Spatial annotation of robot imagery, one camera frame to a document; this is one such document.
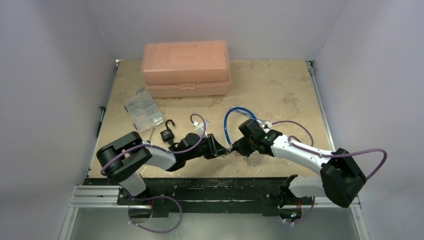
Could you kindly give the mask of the black padlock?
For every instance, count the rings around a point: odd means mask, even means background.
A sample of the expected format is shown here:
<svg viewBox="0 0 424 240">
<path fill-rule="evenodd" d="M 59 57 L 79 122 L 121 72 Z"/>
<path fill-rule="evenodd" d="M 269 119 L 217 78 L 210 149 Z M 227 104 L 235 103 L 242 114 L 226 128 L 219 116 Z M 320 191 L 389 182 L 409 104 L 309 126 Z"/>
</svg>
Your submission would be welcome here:
<svg viewBox="0 0 424 240">
<path fill-rule="evenodd" d="M 169 145 L 172 145 L 174 143 L 175 135 L 168 126 L 168 124 L 171 123 L 173 127 L 175 127 L 175 123 L 172 119 L 168 119 L 165 121 L 165 130 L 160 132 L 161 139 L 164 143 L 168 143 Z"/>
</svg>

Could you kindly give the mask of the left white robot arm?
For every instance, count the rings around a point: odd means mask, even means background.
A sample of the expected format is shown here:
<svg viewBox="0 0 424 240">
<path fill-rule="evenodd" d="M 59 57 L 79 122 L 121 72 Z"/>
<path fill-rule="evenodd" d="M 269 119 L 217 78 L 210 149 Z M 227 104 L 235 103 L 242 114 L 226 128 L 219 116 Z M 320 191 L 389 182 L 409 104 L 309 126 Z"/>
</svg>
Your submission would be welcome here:
<svg viewBox="0 0 424 240">
<path fill-rule="evenodd" d="M 143 165 L 174 172 L 183 168 L 189 160 L 200 157 L 209 160 L 229 153 L 211 133 L 204 137 L 188 133 L 180 142 L 161 148 L 144 141 L 133 131 L 100 148 L 96 158 L 102 167 L 101 175 L 109 183 L 123 187 L 132 201 L 142 205 L 149 199 L 147 185 L 137 173 Z"/>
</svg>

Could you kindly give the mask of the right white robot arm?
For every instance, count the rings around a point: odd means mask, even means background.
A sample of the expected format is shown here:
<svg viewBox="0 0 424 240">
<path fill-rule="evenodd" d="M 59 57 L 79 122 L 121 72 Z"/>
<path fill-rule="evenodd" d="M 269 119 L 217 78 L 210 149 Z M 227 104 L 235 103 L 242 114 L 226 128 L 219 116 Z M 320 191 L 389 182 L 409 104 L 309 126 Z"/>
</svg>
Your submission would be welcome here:
<svg viewBox="0 0 424 240">
<path fill-rule="evenodd" d="M 231 150 L 244 157 L 258 152 L 301 165 L 316 176 L 292 176 L 282 185 L 280 196 L 288 204 L 303 197 L 326 197 L 348 208 L 367 182 L 367 178 L 346 150 L 336 152 L 308 146 L 274 129 L 264 129 L 253 119 L 239 126 L 242 137 Z"/>
</svg>

